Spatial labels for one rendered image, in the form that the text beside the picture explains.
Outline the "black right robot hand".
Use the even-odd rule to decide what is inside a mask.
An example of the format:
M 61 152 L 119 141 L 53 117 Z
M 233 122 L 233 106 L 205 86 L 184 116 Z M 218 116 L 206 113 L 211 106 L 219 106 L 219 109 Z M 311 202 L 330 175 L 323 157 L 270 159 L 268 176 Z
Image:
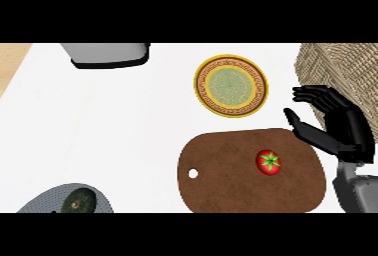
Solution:
M 372 164 L 374 140 L 364 114 L 341 93 L 324 85 L 293 87 L 295 102 L 307 102 L 324 114 L 321 131 L 299 120 L 289 109 L 283 113 L 299 140 L 349 163 Z

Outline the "tan wicker basket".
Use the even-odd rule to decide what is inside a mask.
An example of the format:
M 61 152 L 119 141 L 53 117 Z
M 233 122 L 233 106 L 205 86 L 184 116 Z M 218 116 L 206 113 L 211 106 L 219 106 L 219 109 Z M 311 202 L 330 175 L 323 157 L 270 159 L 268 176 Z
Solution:
M 299 85 L 326 85 L 360 107 L 378 144 L 378 43 L 302 43 Z

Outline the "red tomato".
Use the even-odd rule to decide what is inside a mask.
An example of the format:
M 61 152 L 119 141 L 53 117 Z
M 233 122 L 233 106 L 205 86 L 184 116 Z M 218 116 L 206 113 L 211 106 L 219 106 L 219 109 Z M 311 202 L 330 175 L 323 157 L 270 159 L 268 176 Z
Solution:
M 255 165 L 262 174 L 273 176 L 280 171 L 280 157 L 268 149 L 261 150 L 255 156 Z

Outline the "brown wooden cutting board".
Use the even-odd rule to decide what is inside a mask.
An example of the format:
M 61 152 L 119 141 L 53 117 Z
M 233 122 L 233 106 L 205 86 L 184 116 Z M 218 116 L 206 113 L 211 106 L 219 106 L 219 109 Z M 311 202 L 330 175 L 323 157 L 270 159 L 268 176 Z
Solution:
M 280 171 L 273 176 L 255 165 L 264 149 L 280 157 Z M 315 152 L 281 128 L 196 136 L 181 150 L 177 180 L 194 213 L 302 213 L 318 206 L 326 191 Z

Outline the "yellow patterned plate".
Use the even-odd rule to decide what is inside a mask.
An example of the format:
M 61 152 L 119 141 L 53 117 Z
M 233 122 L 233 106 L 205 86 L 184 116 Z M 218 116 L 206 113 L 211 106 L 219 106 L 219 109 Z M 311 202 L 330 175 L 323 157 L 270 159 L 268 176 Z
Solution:
M 222 54 L 199 65 L 193 89 L 199 102 L 217 115 L 240 118 L 255 113 L 268 95 L 265 75 L 245 57 Z

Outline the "dark green avocado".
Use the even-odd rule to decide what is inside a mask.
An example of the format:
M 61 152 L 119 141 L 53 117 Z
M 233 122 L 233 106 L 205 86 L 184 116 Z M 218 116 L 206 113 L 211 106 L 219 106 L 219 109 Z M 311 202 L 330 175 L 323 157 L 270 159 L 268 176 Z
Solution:
M 75 189 L 61 204 L 61 213 L 92 213 L 95 209 L 95 193 L 88 188 Z

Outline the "grey mesh bowl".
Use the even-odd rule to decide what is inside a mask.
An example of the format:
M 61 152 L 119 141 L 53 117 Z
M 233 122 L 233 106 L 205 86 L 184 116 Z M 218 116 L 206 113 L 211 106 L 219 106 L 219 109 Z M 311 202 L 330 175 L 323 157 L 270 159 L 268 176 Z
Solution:
M 66 197 L 81 188 L 88 189 L 95 195 L 94 213 L 112 213 L 110 203 L 101 192 L 94 187 L 81 183 L 63 184 L 48 189 L 25 204 L 19 213 L 59 213 Z

